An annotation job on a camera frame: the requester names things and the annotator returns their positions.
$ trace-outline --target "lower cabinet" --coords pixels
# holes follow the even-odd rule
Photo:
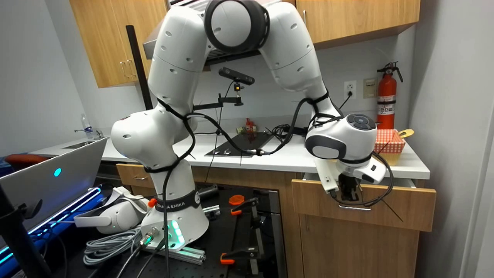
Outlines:
[[[151,178],[137,164],[117,164],[124,185],[153,196]],[[340,209],[320,182],[284,171],[193,168],[196,182],[279,192],[286,260],[290,278],[412,278],[421,232],[432,230],[435,190],[395,187],[371,212]],[[383,185],[363,185],[366,198]]]
[[[341,209],[320,182],[292,182],[304,276],[414,278],[421,232],[432,232],[435,190],[395,187],[369,212]],[[364,198],[383,185],[363,185]]]

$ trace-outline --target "upper cabinet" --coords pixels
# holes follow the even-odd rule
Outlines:
[[[398,34],[418,22],[420,0],[296,0],[313,43]]]
[[[133,25],[145,71],[150,62],[142,43],[164,19],[164,0],[71,0],[97,87],[114,87],[137,80],[127,25]]]
[[[69,0],[99,87],[137,80],[127,25],[142,43],[164,19],[165,0]],[[420,0],[289,0],[318,45],[389,36],[418,22]],[[142,59],[148,74],[150,60]]]

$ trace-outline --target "green light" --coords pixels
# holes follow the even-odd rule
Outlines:
[[[179,250],[185,246],[185,238],[178,221],[168,221],[168,249]]]
[[[153,236],[151,235],[147,235],[145,238],[144,238],[144,246],[150,246],[153,243]]]
[[[54,178],[59,178],[60,175],[62,175],[62,168],[60,167],[52,171]]]

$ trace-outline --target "laptop screen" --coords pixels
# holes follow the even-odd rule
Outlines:
[[[62,156],[19,170],[0,178],[0,190],[5,192],[14,207],[36,205],[40,199],[40,212],[23,222],[29,232],[66,205],[83,196],[93,187],[107,139],[96,141]]]

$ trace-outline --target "electrical outlet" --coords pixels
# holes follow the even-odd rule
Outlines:
[[[364,79],[363,88],[364,88],[364,99],[377,97],[377,77]]]
[[[346,80],[343,83],[343,99],[349,97],[349,93],[352,93],[352,97],[357,96],[357,80]]]

